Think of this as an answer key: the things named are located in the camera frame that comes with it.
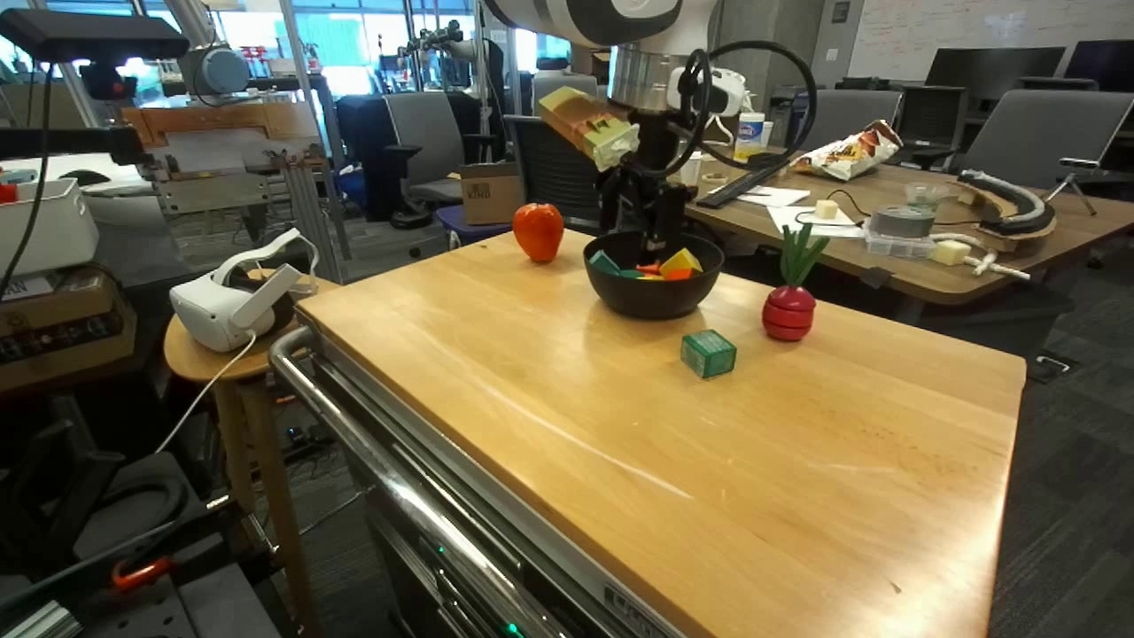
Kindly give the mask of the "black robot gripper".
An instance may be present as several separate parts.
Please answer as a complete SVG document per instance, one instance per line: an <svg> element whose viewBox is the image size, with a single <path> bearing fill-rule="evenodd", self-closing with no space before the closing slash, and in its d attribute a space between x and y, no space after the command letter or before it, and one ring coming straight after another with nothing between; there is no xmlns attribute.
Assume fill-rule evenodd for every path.
<svg viewBox="0 0 1134 638"><path fill-rule="evenodd" d="M612 171L603 171L597 186L597 249L617 263L630 259L633 227L651 253L664 253L682 227L689 192L674 183L676 166L689 157L681 112L633 112L642 142Z"/></svg>

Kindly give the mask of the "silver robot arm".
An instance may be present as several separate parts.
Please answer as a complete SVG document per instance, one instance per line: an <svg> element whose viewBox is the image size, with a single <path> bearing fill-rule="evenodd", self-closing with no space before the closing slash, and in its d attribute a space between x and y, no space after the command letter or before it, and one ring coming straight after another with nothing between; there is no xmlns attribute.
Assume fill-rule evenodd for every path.
<svg viewBox="0 0 1134 638"><path fill-rule="evenodd" d="M664 101L670 75L701 63L716 0L481 0L484 9L526 31L609 48L607 99L636 126L636 149L603 179L603 224L636 219L642 249L664 252L681 232L688 192L674 183L689 157L682 112Z"/></svg>

